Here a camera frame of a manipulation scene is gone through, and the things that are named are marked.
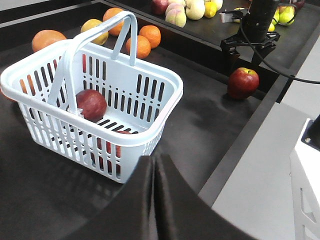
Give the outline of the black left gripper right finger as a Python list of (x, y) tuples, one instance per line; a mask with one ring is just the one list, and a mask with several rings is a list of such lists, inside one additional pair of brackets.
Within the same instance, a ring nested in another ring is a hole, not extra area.
[(167, 154), (155, 159), (154, 207), (160, 240), (253, 239), (200, 199)]

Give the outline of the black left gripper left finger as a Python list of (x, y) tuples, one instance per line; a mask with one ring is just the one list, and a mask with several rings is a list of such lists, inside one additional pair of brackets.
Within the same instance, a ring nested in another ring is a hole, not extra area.
[(65, 240), (148, 240), (154, 160), (142, 156), (118, 194), (92, 220)]

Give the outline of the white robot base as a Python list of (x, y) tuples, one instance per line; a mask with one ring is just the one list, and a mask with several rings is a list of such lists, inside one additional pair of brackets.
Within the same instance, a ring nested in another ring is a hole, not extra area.
[(320, 150), (312, 145), (306, 119), (290, 153), (291, 189), (296, 240), (320, 238)]

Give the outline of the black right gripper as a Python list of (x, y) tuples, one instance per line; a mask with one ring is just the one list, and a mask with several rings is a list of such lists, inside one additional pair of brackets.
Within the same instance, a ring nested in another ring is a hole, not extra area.
[(267, 32), (264, 40), (260, 43), (251, 43), (246, 35), (235, 34), (220, 42), (220, 48), (223, 57), (224, 70), (230, 74), (236, 61), (240, 57), (240, 53), (237, 51), (237, 47), (250, 47), (253, 50), (251, 63), (258, 66), (260, 63), (264, 63), (270, 69), (272, 68), (265, 61), (272, 51), (276, 49), (276, 42), (280, 39), (280, 34), (277, 32)]

